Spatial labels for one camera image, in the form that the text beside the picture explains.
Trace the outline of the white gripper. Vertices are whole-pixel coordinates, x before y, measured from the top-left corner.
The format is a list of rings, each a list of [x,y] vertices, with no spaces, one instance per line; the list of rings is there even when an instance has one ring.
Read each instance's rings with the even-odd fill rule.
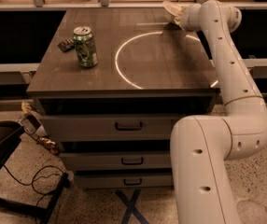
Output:
[[[198,32],[201,30],[199,22],[200,4],[182,7],[170,1],[164,1],[162,6],[166,19],[171,23],[180,24],[180,27],[185,31]]]

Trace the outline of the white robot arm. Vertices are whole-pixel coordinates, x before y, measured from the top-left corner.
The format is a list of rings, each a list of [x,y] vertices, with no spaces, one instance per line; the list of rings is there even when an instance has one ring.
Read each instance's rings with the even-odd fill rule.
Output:
[[[162,5],[170,22],[204,33],[226,112],[224,117],[187,116],[171,132],[178,222],[240,224],[224,161],[250,157],[267,145],[267,107],[231,37],[241,11],[214,0]]]

